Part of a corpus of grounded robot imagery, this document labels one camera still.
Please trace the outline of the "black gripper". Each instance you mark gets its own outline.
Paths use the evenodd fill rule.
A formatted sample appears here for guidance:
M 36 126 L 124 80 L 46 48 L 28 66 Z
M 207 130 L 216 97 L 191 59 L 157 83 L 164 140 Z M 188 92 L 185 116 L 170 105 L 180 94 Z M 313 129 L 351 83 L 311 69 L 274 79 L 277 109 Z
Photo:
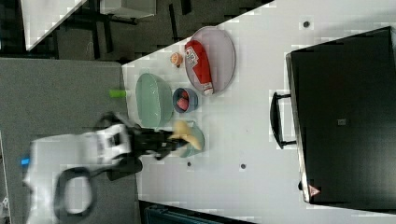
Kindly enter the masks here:
M 169 132 L 163 130 L 128 126 L 127 133 L 131 146 L 131 151 L 127 154 L 129 158 L 151 154 L 159 161 L 168 156 L 170 151 L 178 150 L 188 144 L 184 139 L 168 139 Z

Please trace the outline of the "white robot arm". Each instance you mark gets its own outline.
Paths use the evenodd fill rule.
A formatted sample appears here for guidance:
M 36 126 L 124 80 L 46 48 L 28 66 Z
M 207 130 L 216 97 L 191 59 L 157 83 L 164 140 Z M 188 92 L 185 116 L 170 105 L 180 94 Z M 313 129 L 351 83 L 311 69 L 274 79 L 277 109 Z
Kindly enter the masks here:
M 23 179 L 31 190 L 26 224 L 80 224 L 96 206 L 98 175 L 108 173 L 114 180 L 138 173 L 141 156 L 161 160 L 186 145 L 202 147 L 184 121 L 172 131 L 118 122 L 97 131 L 36 139 Z

